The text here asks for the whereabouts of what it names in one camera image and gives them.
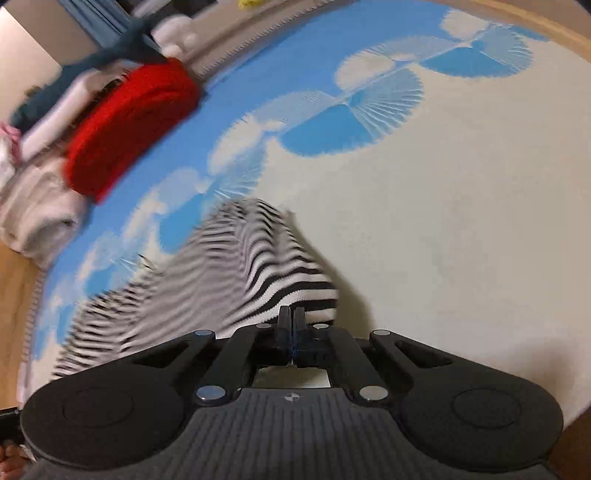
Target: metal rivet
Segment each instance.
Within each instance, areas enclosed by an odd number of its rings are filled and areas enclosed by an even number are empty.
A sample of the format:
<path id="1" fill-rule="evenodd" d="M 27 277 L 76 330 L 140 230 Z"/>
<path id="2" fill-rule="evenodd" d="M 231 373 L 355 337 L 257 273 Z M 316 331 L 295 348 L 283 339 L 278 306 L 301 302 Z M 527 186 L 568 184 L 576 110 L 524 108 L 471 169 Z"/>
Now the metal rivet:
<path id="1" fill-rule="evenodd" d="M 367 401 L 378 401 L 388 396 L 388 390 L 379 385 L 369 385 L 359 390 L 359 395 Z"/>
<path id="2" fill-rule="evenodd" d="M 226 390 L 224 390 L 219 385 L 205 385 L 201 387 L 196 392 L 197 398 L 203 401 L 213 401 L 219 400 L 226 395 Z"/>

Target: folded towel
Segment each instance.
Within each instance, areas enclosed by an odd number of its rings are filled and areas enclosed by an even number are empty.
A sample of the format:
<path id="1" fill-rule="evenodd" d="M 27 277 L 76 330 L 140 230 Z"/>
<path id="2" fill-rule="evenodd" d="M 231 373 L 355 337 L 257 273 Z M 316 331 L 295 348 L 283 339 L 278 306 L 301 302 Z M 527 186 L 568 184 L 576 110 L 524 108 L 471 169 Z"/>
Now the folded towel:
<path id="1" fill-rule="evenodd" d="M 86 217 L 88 201 L 61 176 L 64 159 L 29 166 L 0 207 L 0 239 L 47 268 Z"/>
<path id="2" fill-rule="evenodd" d="M 100 202 L 150 146 L 191 113 L 199 88 L 183 64 L 168 59 L 131 72 L 74 133 L 64 175 Z"/>
<path id="3" fill-rule="evenodd" d="M 104 72 L 90 69 L 78 75 L 52 109 L 22 139 L 22 160 L 31 160 L 60 138 L 103 88 L 126 72 L 122 65 L 113 65 Z"/>
<path id="4" fill-rule="evenodd" d="M 62 67 L 60 75 L 49 85 L 21 104 L 11 115 L 10 124 L 23 134 L 28 132 L 64 95 L 68 87 L 81 73 L 90 69 L 102 69 L 119 59 L 139 63 L 162 63 L 165 58 L 144 39 L 145 33 L 154 28 L 158 17 L 133 20 L 115 45 L 88 55 L 77 63 Z"/>

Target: wooden floor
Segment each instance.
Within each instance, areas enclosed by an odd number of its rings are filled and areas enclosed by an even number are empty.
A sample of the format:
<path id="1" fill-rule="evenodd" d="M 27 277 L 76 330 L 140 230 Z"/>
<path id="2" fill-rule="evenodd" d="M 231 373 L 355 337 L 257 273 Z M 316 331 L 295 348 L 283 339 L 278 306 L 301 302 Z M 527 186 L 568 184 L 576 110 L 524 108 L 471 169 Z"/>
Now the wooden floor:
<path id="1" fill-rule="evenodd" d="M 439 2 L 532 28 L 591 61 L 591 15 L 574 0 Z M 0 408 L 16 405 L 22 337 L 37 274 L 29 260 L 0 244 Z M 591 413 L 569 427 L 551 461 L 564 480 L 591 480 Z"/>
<path id="2" fill-rule="evenodd" d="M 0 408 L 16 405 L 22 337 L 39 270 L 0 243 Z"/>

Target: hand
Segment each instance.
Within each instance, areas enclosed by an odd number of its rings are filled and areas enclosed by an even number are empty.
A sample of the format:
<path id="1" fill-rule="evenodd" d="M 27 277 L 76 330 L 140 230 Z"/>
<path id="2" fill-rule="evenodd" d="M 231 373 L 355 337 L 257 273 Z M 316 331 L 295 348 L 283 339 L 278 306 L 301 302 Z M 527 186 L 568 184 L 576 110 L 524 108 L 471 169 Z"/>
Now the hand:
<path id="1" fill-rule="evenodd" d="M 18 480 L 25 474 L 29 464 L 25 453 L 13 442 L 0 446 L 0 480 Z"/>

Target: logo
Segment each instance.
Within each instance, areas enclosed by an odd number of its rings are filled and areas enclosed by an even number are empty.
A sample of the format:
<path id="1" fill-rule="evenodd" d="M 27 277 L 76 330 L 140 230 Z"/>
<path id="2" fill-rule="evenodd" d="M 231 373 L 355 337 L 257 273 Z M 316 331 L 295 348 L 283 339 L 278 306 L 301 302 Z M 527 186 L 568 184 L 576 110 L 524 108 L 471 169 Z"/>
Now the logo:
<path id="1" fill-rule="evenodd" d="M 298 401 L 301 397 L 297 393 L 291 392 L 283 398 L 286 399 L 288 402 L 293 403 Z"/>

